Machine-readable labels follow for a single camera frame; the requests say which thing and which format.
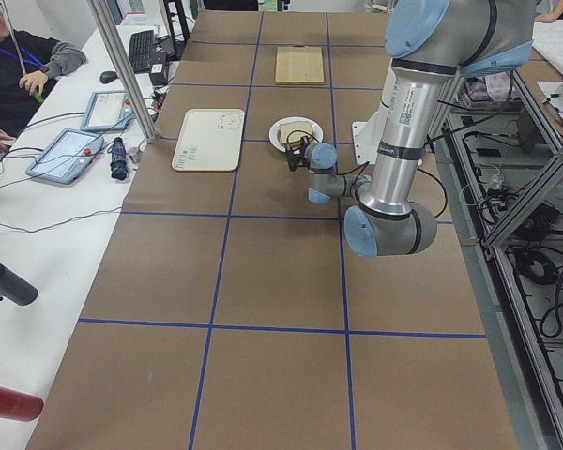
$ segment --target white plate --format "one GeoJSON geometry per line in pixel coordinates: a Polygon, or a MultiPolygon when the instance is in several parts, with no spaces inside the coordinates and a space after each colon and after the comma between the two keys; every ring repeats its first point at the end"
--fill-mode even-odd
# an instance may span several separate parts
{"type": "Polygon", "coordinates": [[[307,122],[310,122],[312,126],[312,135],[319,142],[323,140],[323,130],[321,129],[321,127],[319,127],[319,124],[317,124],[315,121],[311,119],[307,119],[305,117],[284,117],[283,119],[278,120],[269,129],[269,140],[271,141],[271,143],[275,148],[277,148],[281,152],[285,152],[282,141],[280,139],[280,125],[287,124],[289,122],[298,122],[300,120],[306,120],[307,122]]]}

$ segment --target lanyard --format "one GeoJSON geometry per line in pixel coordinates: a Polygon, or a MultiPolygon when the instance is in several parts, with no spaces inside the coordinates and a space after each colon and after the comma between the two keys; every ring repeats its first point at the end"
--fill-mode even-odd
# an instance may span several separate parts
{"type": "MultiPolygon", "coordinates": [[[[37,68],[41,68],[43,66],[42,62],[39,61],[31,52],[29,52],[27,49],[21,48],[21,51],[23,53],[25,53],[25,56],[27,56],[27,58],[29,59],[23,59],[24,63],[27,63],[31,66],[35,66],[37,68]]],[[[8,56],[9,58],[15,59],[15,60],[19,60],[19,58],[12,52],[9,52],[6,49],[3,49],[2,47],[0,47],[0,53],[5,54],[6,56],[8,56]]]]}

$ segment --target yellow board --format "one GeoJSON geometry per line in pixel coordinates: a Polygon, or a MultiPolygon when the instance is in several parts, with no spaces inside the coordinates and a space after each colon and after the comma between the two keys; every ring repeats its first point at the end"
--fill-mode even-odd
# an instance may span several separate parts
{"type": "Polygon", "coordinates": [[[275,84],[323,84],[321,47],[278,47],[275,84]]]}

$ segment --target red can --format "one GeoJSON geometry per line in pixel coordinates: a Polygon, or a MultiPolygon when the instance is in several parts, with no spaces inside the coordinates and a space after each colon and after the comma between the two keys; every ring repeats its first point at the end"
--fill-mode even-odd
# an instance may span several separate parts
{"type": "Polygon", "coordinates": [[[44,401],[40,397],[0,386],[0,417],[29,422],[41,413],[44,401]]]}

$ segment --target black mouse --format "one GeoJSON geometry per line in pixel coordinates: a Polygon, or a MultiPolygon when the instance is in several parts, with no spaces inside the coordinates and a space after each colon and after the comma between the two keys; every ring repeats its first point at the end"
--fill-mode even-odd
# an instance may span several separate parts
{"type": "Polygon", "coordinates": [[[100,82],[102,84],[108,84],[117,79],[116,72],[113,70],[107,70],[100,73],[100,82]]]}

